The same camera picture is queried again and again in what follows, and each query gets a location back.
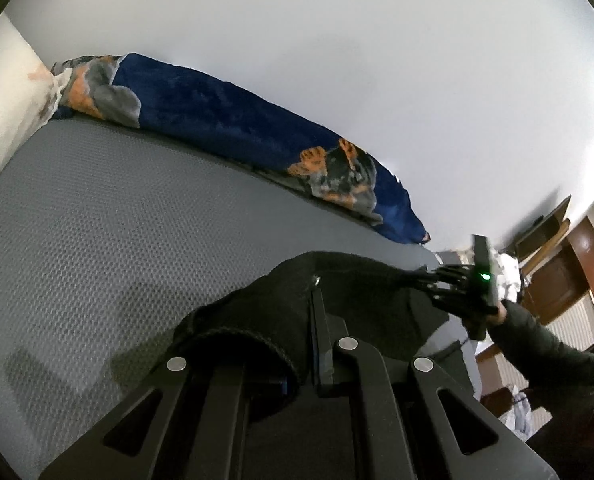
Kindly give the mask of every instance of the blue blanket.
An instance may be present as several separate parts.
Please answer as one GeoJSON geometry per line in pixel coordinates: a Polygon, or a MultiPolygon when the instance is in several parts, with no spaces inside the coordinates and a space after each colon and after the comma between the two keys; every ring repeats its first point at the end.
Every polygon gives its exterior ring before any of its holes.
{"type": "Polygon", "coordinates": [[[424,243],[408,191],[361,148],[331,130],[205,73],[140,54],[87,56],[71,68],[69,110],[182,139],[334,203],[399,243],[424,243]]]}

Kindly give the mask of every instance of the gray mattress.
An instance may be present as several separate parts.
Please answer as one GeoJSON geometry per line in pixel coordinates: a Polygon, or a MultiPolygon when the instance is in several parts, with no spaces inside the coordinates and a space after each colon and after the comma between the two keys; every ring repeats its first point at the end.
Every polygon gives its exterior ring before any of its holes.
{"type": "MultiPolygon", "coordinates": [[[[173,140],[49,122],[0,175],[2,454],[35,479],[143,378],[189,311],[312,250],[437,264],[173,140]]],[[[446,338],[463,335],[457,323],[446,338]]]]}

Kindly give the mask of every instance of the silver screw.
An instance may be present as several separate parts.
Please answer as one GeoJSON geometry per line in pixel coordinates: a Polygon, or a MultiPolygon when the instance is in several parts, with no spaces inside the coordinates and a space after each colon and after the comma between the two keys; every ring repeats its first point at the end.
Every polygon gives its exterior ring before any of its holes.
{"type": "Polygon", "coordinates": [[[413,366],[420,372],[429,372],[435,365],[428,357],[418,357],[414,360],[413,366]]]}
{"type": "Polygon", "coordinates": [[[166,363],[166,367],[171,372],[180,372],[186,368],[186,360],[183,357],[171,357],[166,363]]]}
{"type": "Polygon", "coordinates": [[[341,349],[344,350],[354,350],[359,345],[357,339],[355,339],[354,337],[343,337],[339,341],[337,341],[337,344],[341,349]]]}

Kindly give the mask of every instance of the triangular cutout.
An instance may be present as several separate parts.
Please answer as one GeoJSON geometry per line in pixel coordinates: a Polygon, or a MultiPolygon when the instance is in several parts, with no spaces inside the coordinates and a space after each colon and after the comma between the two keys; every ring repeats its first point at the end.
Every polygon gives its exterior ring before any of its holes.
{"type": "Polygon", "coordinates": [[[439,390],[437,395],[448,417],[459,450],[464,455],[473,454],[497,442],[497,434],[488,428],[450,390],[439,390]]]}
{"type": "Polygon", "coordinates": [[[104,446],[128,456],[137,456],[144,444],[162,397],[161,390],[153,390],[104,435],[102,441],[104,446]]]}

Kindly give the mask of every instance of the black sleeve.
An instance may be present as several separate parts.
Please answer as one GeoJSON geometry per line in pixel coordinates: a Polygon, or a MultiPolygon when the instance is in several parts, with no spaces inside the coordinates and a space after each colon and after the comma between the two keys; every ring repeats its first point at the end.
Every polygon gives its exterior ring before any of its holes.
{"type": "Polygon", "coordinates": [[[506,321],[488,332],[530,386],[593,382],[593,353],[562,343],[523,306],[506,300],[503,303],[507,310],[506,321]]]}

